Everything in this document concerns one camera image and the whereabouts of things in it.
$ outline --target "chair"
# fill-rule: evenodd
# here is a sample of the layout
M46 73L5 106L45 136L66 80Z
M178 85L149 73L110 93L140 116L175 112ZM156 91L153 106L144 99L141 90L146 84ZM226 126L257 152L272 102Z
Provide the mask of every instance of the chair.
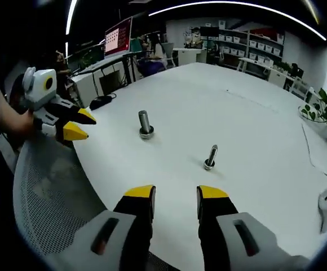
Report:
M19 232L44 260L71 245L75 232L106 209L74 150L43 135L21 149L13 199Z
M173 67L176 67L174 59L173 59L173 49L174 44L172 42L162 43L162 47L165 50L167 58L165 60L170 60L172 62Z

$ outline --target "computer monitor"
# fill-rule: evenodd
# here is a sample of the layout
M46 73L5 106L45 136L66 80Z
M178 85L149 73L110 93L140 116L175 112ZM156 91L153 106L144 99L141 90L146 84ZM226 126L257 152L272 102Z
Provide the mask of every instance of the computer monitor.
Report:
M132 17L105 32L105 58L130 52Z

